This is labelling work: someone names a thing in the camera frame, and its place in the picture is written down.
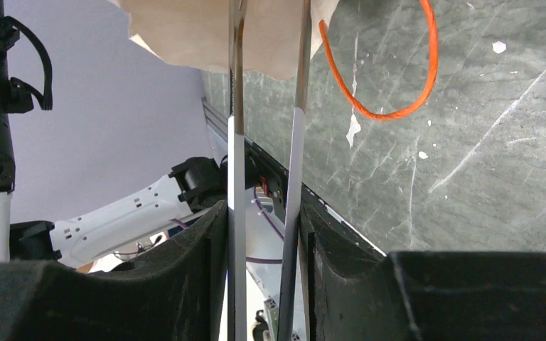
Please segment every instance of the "white wall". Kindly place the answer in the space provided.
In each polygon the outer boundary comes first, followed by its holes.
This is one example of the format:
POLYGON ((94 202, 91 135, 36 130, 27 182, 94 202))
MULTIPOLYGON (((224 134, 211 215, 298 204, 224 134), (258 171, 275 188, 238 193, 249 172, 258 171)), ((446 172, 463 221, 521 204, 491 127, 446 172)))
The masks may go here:
MULTIPOLYGON (((10 116, 16 156, 11 221, 59 220, 106 205, 191 156, 209 156, 200 72, 173 67, 127 39, 105 0, 5 0, 53 61, 54 109, 10 116)), ((9 75, 43 88, 22 38, 9 75)))

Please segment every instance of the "scratched gray surface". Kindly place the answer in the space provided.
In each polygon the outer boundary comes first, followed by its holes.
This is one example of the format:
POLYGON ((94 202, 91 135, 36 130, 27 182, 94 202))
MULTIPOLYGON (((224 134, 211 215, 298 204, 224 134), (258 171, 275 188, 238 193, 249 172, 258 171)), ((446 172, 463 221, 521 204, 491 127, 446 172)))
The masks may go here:
MULTIPOLYGON (((351 107, 317 52, 304 182, 385 251, 546 251, 546 1, 432 4, 441 60, 427 106, 383 124, 356 113, 352 148, 351 107)), ((417 0, 341 0, 330 38, 349 87, 356 66, 368 108, 388 113, 421 92, 428 35, 417 0)), ((204 80, 226 110, 226 77, 204 80)), ((295 81, 245 82, 247 135, 287 166, 295 81)))

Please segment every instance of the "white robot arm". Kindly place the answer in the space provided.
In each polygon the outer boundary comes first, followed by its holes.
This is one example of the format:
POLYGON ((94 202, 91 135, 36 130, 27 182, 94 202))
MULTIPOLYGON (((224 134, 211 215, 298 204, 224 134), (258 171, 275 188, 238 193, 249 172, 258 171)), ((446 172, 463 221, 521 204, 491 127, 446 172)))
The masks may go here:
POLYGON ((177 180, 165 175, 137 193, 124 197, 93 212, 55 222, 50 232, 53 250, 59 250, 60 263, 78 268, 118 248, 191 221, 203 214, 193 214, 177 180))

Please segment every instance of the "beige fabric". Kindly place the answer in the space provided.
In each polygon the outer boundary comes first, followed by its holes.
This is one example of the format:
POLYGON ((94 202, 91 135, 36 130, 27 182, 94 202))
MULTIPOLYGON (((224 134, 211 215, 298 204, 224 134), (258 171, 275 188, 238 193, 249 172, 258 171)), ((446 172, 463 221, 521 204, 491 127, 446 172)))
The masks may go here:
MULTIPOLYGON (((131 39, 165 62, 228 72, 229 0, 117 2, 130 15, 131 39)), ((321 46, 318 23, 329 23, 337 5, 338 0, 312 0, 311 57, 321 46)), ((278 80, 296 75, 301 12, 302 0, 248 0, 244 71, 278 80)))

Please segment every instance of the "white paint chip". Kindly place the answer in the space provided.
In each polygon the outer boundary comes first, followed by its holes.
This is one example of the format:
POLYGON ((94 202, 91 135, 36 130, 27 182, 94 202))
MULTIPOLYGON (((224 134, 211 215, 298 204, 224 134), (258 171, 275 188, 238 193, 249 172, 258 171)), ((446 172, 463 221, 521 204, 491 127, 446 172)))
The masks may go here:
POLYGON ((353 147, 353 144, 355 143, 355 134, 361 131, 361 125, 357 121, 357 116, 352 114, 350 116, 350 126, 348 127, 348 134, 346 134, 346 139, 348 140, 348 144, 350 147, 353 147))
POLYGON ((508 46, 503 42, 503 41, 496 41, 495 43, 493 43, 493 51, 495 51, 495 53, 499 54, 499 53, 504 53, 505 50, 508 49, 508 46))

